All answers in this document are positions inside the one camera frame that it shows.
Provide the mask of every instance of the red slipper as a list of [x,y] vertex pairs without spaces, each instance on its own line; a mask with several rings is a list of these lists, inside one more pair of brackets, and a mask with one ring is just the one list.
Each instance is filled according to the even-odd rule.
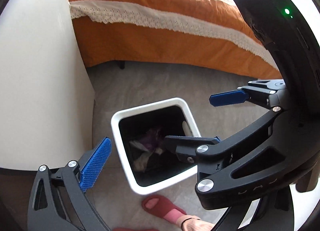
[[[153,198],[159,199],[158,203],[151,209],[146,208],[146,203]],[[141,203],[142,208],[150,213],[151,215],[154,215],[158,218],[164,218],[166,214],[168,214],[172,209],[177,209],[180,211],[182,214],[187,214],[183,209],[177,207],[175,204],[173,204],[169,199],[167,199],[164,196],[161,195],[153,195],[147,197],[144,201]]]
[[[135,231],[135,230],[128,229],[128,228],[117,227],[117,228],[113,229],[112,231]],[[156,229],[145,229],[145,230],[141,230],[141,231],[158,231],[158,230],[156,230]]]

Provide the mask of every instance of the bed leg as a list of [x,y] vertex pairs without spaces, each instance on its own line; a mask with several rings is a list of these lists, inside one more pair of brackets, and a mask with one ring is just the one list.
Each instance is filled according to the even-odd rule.
[[117,60],[116,62],[117,62],[117,64],[118,64],[120,69],[124,69],[124,65],[125,65],[125,61],[124,60]]

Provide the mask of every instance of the white lace trim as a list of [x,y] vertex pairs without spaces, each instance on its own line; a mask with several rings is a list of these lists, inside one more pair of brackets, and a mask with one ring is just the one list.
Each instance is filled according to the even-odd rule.
[[278,69],[269,51],[242,32],[190,16],[154,10],[139,4],[103,0],[70,2],[71,18],[89,16],[99,23],[129,23],[138,26],[168,29],[208,38],[229,40],[238,47],[261,57]]

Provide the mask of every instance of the gray carpet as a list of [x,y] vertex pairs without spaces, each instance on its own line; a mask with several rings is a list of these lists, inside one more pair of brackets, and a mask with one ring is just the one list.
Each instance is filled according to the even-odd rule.
[[[218,135],[225,139],[267,111],[250,103],[217,108],[209,104],[211,94],[246,85],[252,80],[249,77],[189,65],[139,62],[126,62],[124,70],[120,70],[115,62],[107,62],[87,71],[96,91],[92,127],[94,144],[103,136],[113,141],[110,120],[115,112],[172,97],[180,97],[188,103],[203,137]],[[188,214],[215,223],[224,210],[202,209],[194,192],[195,183],[196,176],[193,176],[159,193]],[[143,196],[130,189],[114,141],[113,152],[90,197],[111,228],[177,230],[143,211],[140,206]]]

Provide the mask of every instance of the white wall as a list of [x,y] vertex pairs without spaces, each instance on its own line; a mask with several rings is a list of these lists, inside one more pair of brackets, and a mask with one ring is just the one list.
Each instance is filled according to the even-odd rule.
[[50,168],[92,148],[94,91],[68,0],[10,0],[0,16],[0,167]]

